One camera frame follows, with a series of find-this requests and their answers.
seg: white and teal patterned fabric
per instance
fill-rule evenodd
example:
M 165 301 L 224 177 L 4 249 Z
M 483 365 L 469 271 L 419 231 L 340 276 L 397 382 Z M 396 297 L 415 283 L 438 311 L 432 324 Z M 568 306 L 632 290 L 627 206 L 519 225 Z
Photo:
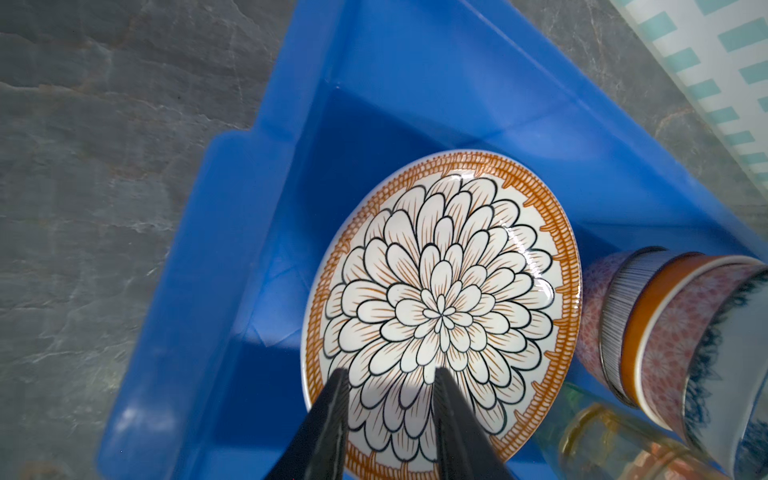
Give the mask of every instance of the white and teal patterned fabric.
M 768 0 L 612 0 L 768 194 Z

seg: ceramic plate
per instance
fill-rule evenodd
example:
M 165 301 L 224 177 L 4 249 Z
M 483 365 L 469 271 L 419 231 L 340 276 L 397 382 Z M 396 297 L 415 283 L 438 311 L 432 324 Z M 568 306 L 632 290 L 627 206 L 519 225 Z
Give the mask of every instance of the ceramic plate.
M 568 219 L 533 173 L 484 151 L 425 157 L 374 189 L 326 251 L 303 327 L 306 404 L 346 367 L 346 467 L 437 478 L 432 382 L 445 366 L 510 458 L 563 382 L 580 292 Z

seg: flower design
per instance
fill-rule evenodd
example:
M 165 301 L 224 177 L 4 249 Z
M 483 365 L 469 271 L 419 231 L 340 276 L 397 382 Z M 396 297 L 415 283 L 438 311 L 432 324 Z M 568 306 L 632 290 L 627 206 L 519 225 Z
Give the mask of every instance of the flower design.
M 507 427 L 521 372 L 541 363 L 554 299 L 550 253 L 490 178 L 454 174 L 407 190 L 370 220 L 325 305 L 328 373 L 349 369 L 349 427 L 397 459 L 437 459 L 435 368 L 452 371 L 489 435 Z

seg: ceramic cup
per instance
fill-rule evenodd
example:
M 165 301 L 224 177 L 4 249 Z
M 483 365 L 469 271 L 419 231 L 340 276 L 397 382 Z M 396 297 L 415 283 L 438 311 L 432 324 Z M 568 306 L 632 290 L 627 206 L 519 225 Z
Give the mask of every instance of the ceramic cup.
M 616 252 L 593 262 L 584 272 L 584 303 L 581 308 L 581 326 L 576 342 L 576 357 L 585 369 L 608 388 L 600 362 L 599 328 L 603 301 L 611 280 L 631 258 L 646 251 L 663 250 L 649 247 L 634 252 Z
M 767 313 L 768 270 L 761 270 L 720 307 L 688 367 L 687 440 L 731 476 L 736 473 L 738 445 L 768 372 Z
M 629 399 L 621 381 L 621 347 L 634 304 L 646 285 L 669 262 L 689 255 L 695 253 L 658 250 L 636 255 L 621 267 L 608 287 L 600 317 L 598 347 L 610 390 L 629 406 L 637 404 Z
M 768 376 L 763 379 L 749 423 L 736 451 L 736 471 L 739 480 L 757 480 L 768 475 Z
M 648 283 L 632 309 L 621 350 L 621 381 L 629 398 L 659 426 L 669 429 L 645 402 L 641 378 L 641 363 L 650 332 L 664 308 L 688 283 L 709 270 L 735 263 L 762 264 L 741 255 L 678 257 Z
M 730 257 L 729 261 L 738 259 Z M 710 265 L 722 261 L 715 259 Z M 761 265 L 725 265 L 700 274 L 674 295 L 650 326 L 650 335 L 638 362 L 641 407 L 659 426 L 685 438 L 683 394 L 696 345 L 730 293 L 763 268 Z

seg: orange patterned rim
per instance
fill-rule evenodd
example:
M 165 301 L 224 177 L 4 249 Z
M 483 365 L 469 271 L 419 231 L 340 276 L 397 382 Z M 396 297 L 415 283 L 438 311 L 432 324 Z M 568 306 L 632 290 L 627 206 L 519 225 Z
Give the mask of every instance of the orange patterned rim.
M 475 177 L 490 175 L 503 182 L 502 189 L 514 189 L 527 199 L 523 207 L 533 207 L 544 221 L 538 230 L 546 232 L 556 248 L 553 261 L 561 268 L 562 285 L 555 288 L 561 296 L 561 317 L 553 319 L 558 328 L 554 349 L 544 352 L 549 365 L 541 381 L 532 381 L 535 394 L 524 412 L 514 411 L 514 425 L 502 436 L 490 436 L 493 449 L 502 459 L 511 458 L 530 438 L 547 414 L 571 364 L 578 335 L 581 311 L 581 265 L 571 226 L 559 202 L 544 183 L 515 161 L 485 151 L 449 151 L 426 157 L 404 167 L 379 185 L 347 220 L 315 279 L 308 305 L 302 338 L 303 386 L 308 404 L 314 402 L 323 388 L 319 352 L 323 351 L 320 325 L 326 302 L 333 287 L 333 275 L 341 259 L 351 250 L 351 242 L 366 222 L 377 215 L 382 203 L 394 194 L 408 190 L 424 177 L 443 176 L 456 171 L 471 171 Z M 438 478 L 437 467 L 427 472 L 414 472 L 403 463 L 391 468 L 376 461 L 376 452 L 367 455 L 351 442 L 347 443 L 346 467 L 360 479 Z

